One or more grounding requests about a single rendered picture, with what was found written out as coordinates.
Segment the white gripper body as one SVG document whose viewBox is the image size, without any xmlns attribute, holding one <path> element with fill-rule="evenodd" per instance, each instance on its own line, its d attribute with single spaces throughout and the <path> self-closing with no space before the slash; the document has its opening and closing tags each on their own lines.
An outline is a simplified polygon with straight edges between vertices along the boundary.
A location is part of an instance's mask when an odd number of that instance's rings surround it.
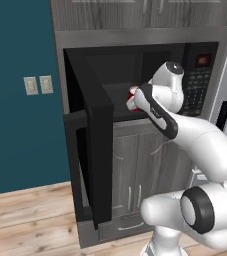
<svg viewBox="0 0 227 256">
<path fill-rule="evenodd" d="M 134 103 L 134 100 L 132 98 L 130 98 L 127 102 L 126 102 L 126 106 L 130 111 L 135 111 L 136 110 L 136 105 Z"/>
</svg>

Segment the red mug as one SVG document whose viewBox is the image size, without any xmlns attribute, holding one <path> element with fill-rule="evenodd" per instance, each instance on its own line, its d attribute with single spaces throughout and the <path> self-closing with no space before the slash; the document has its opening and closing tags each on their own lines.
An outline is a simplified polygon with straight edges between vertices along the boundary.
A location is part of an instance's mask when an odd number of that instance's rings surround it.
<svg viewBox="0 0 227 256">
<path fill-rule="evenodd" d="M 135 92 L 136 92 L 137 89 L 138 89 L 137 86 L 132 86 L 132 87 L 129 88 L 128 100 L 129 100 L 130 98 L 132 98 L 132 99 L 134 100 L 134 94 L 135 94 Z"/>
</svg>

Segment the black microwave door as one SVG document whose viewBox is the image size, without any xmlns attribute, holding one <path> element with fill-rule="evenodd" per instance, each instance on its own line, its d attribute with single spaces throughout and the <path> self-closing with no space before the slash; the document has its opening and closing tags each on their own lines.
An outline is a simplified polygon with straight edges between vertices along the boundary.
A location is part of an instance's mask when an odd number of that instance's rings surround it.
<svg viewBox="0 0 227 256">
<path fill-rule="evenodd" d="M 85 57 L 64 51 L 70 112 L 64 116 L 77 221 L 112 219 L 114 104 Z"/>
</svg>

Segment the black microwave oven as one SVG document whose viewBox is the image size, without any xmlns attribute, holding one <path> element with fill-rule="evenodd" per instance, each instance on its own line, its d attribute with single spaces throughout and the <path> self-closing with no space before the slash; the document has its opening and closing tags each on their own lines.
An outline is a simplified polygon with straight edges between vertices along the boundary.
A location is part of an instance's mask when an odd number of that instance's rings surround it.
<svg viewBox="0 0 227 256">
<path fill-rule="evenodd" d="M 116 122 L 141 119 L 143 112 L 127 109 L 129 88 L 150 81 L 161 65 L 172 61 L 184 69 L 184 102 L 179 113 L 198 116 L 217 50 L 216 42 L 66 48 L 69 110 L 75 112 L 85 107 L 84 91 L 105 91 L 114 104 Z"/>
</svg>

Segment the grey wood cupboard door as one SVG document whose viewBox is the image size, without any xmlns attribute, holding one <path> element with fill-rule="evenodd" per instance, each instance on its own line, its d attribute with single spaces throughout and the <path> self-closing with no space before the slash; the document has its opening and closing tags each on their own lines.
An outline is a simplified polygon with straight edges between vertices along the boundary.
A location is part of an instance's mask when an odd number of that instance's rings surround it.
<svg viewBox="0 0 227 256">
<path fill-rule="evenodd" d="M 140 201 L 187 187 L 191 160 L 159 132 L 142 134 L 137 163 Z"/>
<path fill-rule="evenodd" d="M 152 0 L 151 28 L 227 26 L 227 0 Z"/>
<path fill-rule="evenodd" d="M 128 187 L 135 184 L 139 136 L 130 135 L 115 137 L 113 140 L 113 174 L 112 174 L 112 215 L 114 217 L 127 215 Z"/>
<path fill-rule="evenodd" d="M 135 29 L 145 25 L 144 0 L 50 0 L 54 29 Z"/>
</svg>

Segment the grey wood drawer front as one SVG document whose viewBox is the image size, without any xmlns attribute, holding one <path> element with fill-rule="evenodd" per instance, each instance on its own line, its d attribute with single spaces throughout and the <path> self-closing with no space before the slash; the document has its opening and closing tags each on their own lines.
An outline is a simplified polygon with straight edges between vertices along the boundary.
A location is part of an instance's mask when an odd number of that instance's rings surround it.
<svg viewBox="0 0 227 256">
<path fill-rule="evenodd" d="M 135 229 L 118 231 L 119 227 L 129 227 L 137 225 L 143 221 L 139 212 L 125 216 L 113 218 L 110 222 L 99 225 L 99 239 L 101 241 L 111 241 L 123 237 L 137 235 L 143 232 L 151 231 L 152 226 L 146 224 Z"/>
</svg>

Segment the grey tall cabinet frame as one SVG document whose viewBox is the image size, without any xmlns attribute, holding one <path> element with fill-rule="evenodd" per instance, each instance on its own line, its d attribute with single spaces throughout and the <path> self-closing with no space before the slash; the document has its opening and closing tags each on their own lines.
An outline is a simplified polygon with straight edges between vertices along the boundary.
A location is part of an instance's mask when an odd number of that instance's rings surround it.
<svg viewBox="0 0 227 256">
<path fill-rule="evenodd" d="M 53 23 L 53 30 L 56 43 L 56 56 L 58 60 L 58 70 L 60 75 L 63 120 L 64 116 L 70 112 L 64 61 L 64 50 L 66 48 L 216 42 L 218 44 L 218 50 L 215 57 L 214 67 L 211 73 L 207 93 L 205 96 L 204 105 L 201 114 L 194 117 L 205 119 L 211 122 L 209 120 L 209 115 L 211 112 L 213 96 L 214 93 L 216 92 L 217 75 L 219 74 L 221 62 L 225 52 L 225 46 L 227 45 L 227 26 L 151 28 L 149 26 L 151 4 L 152 0 L 149 0 L 146 9 L 145 25 L 142 28 L 56 31 L 54 29 Z M 113 114 L 113 140 L 115 137 L 138 135 L 140 142 L 140 136 L 142 134 L 159 132 L 161 135 L 163 135 L 157 129 L 157 127 L 151 122 L 148 115 L 145 112 L 143 113 L 145 114 L 145 116 L 141 119 L 118 122 L 114 120 Z M 204 185 L 207 182 L 208 179 L 191 160 L 191 168 L 189 171 L 187 187 L 183 190 L 189 189 L 193 186 Z M 141 201 L 140 207 L 138 208 L 137 200 L 139 185 L 137 164 L 133 192 L 134 195 L 132 198 L 132 212 L 129 214 L 139 212 L 141 215 L 141 203 L 144 199 Z M 77 221 L 79 242 L 82 247 L 90 247 L 93 245 L 109 242 L 101 241 L 99 239 L 99 225 L 95 226 L 91 220 Z"/>
</svg>

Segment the white wall socket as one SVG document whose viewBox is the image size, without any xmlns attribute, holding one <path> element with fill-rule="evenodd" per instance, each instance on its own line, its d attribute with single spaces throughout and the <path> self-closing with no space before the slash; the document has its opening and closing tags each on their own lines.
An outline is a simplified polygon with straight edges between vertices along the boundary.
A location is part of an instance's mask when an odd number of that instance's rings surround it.
<svg viewBox="0 0 227 256">
<path fill-rule="evenodd" d="M 38 94 L 38 87 L 35 77 L 24 77 L 24 85 L 26 89 L 26 94 L 28 96 Z"/>
<path fill-rule="evenodd" d="M 51 94 L 53 92 L 51 76 L 40 76 L 39 79 L 42 93 Z"/>
</svg>

